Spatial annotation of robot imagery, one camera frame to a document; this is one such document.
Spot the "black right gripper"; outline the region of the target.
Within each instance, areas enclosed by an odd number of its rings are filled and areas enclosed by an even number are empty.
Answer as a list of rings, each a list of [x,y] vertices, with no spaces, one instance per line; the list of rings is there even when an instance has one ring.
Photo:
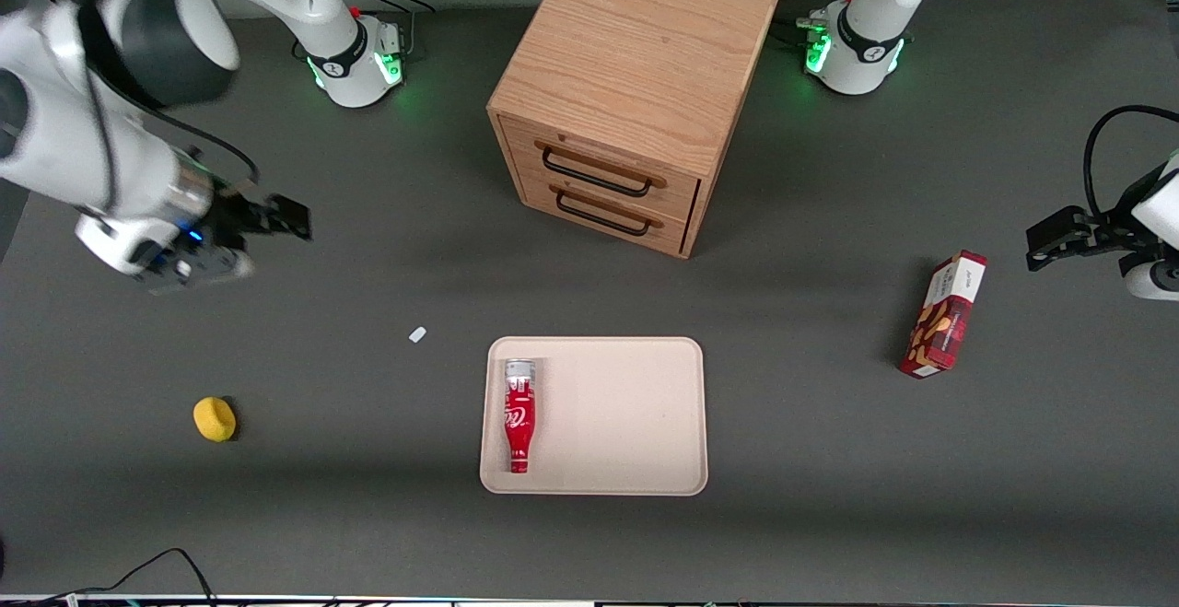
[[[230,189],[218,174],[212,174],[211,182],[212,202],[208,212],[182,231],[182,258],[252,263],[248,235],[295,235],[299,240],[312,240],[307,205],[284,194],[270,194],[265,207]]]

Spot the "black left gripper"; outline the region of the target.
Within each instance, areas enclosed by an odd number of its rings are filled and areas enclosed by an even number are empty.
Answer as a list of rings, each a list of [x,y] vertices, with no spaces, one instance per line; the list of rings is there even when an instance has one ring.
[[[1072,257],[1131,251],[1140,259],[1167,258],[1167,174],[1144,174],[1124,190],[1112,207],[1099,207],[1091,178],[1091,216],[1082,207],[1062,207],[1028,229],[1026,263],[1035,273]]]

